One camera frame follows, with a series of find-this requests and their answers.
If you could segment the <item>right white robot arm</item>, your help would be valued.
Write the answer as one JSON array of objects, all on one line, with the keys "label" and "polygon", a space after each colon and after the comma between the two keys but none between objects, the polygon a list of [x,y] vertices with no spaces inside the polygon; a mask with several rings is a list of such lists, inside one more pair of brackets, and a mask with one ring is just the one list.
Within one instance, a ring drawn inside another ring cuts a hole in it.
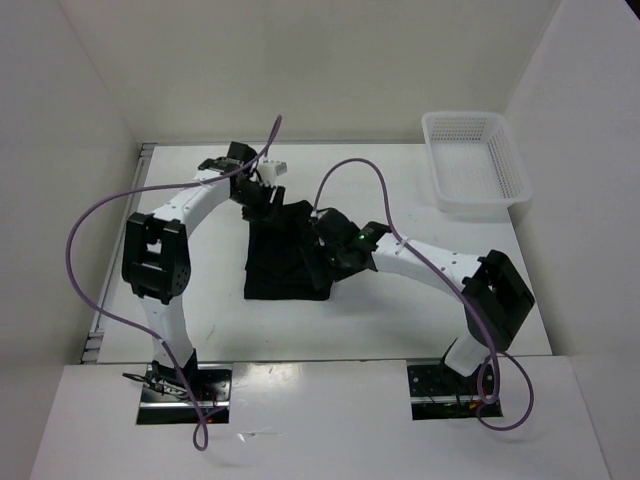
[{"label": "right white robot arm", "polygon": [[507,351],[535,305],[535,298],[510,258],[491,250],[462,254],[394,234],[371,221],[358,227],[334,208],[310,220],[308,262],[313,281],[338,282],[363,271],[395,274],[451,295],[464,307],[467,332],[443,355],[440,385],[460,393],[492,350]]}]

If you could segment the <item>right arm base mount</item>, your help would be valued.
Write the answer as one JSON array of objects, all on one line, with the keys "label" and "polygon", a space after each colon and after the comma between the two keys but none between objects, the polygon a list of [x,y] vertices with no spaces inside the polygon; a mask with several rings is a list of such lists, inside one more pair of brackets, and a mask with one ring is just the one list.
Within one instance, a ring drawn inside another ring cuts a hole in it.
[{"label": "right arm base mount", "polygon": [[481,405],[477,388],[480,368],[464,377],[441,360],[408,362],[406,366],[414,421],[474,418]]}]

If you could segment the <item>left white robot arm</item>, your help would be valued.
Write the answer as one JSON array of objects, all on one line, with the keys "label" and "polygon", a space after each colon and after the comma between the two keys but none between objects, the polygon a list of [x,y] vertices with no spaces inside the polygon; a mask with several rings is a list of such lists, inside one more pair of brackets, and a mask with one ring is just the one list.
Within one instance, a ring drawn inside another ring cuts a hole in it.
[{"label": "left white robot arm", "polygon": [[126,222],[122,278],[141,301],[155,333],[148,382],[185,400],[198,391],[201,374],[187,333],[183,294],[191,278],[189,236],[227,201],[241,205],[250,219],[270,220],[283,205],[287,172],[280,161],[262,160],[246,144],[233,142],[227,154],[204,160],[188,187],[150,213]]}]

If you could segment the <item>black shorts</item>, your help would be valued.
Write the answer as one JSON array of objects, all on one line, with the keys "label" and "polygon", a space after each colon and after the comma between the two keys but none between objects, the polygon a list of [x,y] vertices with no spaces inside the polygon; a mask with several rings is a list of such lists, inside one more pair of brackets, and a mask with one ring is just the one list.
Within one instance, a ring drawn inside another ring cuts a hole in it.
[{"label": "black shorts", "polygon": [[326,301],[329,283],[317,287],[304,259],[302,232],[312,205],[301,200],[282,206],[275,219],[251,221],[245,263],[246,300]]}]

